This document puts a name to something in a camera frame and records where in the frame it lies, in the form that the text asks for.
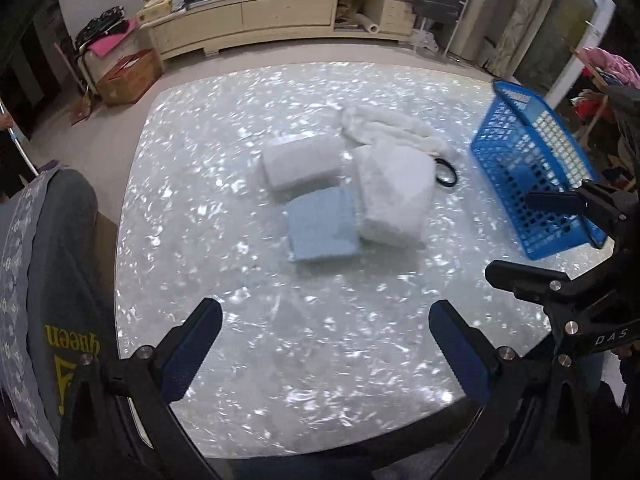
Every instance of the blue folded cloth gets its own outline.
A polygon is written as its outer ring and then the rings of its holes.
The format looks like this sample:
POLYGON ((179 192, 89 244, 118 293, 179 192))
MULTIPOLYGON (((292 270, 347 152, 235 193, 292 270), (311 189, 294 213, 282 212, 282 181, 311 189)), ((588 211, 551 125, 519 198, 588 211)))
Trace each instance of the blue folded cloth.
POLYGON ((353 199, 348 189, 330 187, 314 191, 293 199, 285 210, 289 242, 297 262, 360 253, 353 199))

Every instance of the black hair tie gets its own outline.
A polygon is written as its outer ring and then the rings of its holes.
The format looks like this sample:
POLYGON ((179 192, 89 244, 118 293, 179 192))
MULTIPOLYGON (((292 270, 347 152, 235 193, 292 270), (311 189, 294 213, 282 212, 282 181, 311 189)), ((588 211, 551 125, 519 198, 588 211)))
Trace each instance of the black hair tie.
POLYGON ((458 174, 456 173, 456 168, 454 168, 451 164, 449 164, 443 158, 436 158, 435 161, 436 161, 436 165, 439 164, 447 168, 451 172, 451 176, 453 177, 453 180, 442 180, 436 173, 437 183, 444 187, 454 187, 458 183, 458 174))

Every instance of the floor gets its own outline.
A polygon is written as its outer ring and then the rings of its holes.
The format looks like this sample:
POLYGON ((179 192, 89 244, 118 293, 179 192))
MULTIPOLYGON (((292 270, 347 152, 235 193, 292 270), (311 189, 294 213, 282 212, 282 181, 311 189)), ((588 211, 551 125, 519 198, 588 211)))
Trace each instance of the floor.
POLYGON ((371 44, 357 40, 287 41, 228 49, 210 59, 195 52, 170 60, 166 73, 136 104, 101 107, 75 126, 69 124, 66 103, 58 100, 58 109, 50 112, 48 120, 36 129, 31 145, 26 146, 26 150, 38 165, 56 158, 84 174, 94 186, 100 211, 118 223, 138 139, 151 103, 160 92, 197 79, 238 70, 322 61, 415 66, 482 80, 491 79, 487 73, 462 63, 450 61, 444 64, 425 59, 408 48, 389 45, 384 41, 371 44))

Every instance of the blue plastic basket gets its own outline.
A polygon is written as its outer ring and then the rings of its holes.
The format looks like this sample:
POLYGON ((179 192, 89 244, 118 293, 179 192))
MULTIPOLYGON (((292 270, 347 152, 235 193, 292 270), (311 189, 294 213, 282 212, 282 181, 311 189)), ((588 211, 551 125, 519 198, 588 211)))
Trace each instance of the blue plastic basket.
POLYGON ((502 200, 525 254, 537 260, 587 242, 602 247, 607 235, 585 218, 525 206, 529 191, 568 191, 585 178, 597 180, 596 174, 535 92, 499 80, 494 91, 471 151, 502 200))

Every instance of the door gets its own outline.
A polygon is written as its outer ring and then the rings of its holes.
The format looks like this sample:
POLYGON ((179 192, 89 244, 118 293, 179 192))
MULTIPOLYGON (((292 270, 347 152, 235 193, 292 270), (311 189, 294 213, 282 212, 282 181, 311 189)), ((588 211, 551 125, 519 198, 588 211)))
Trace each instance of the door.
POLYGON ((567 44, 597 46, 615 8, 612 0, 553 0, 514 78, 556 108, 582 71, 567 44))

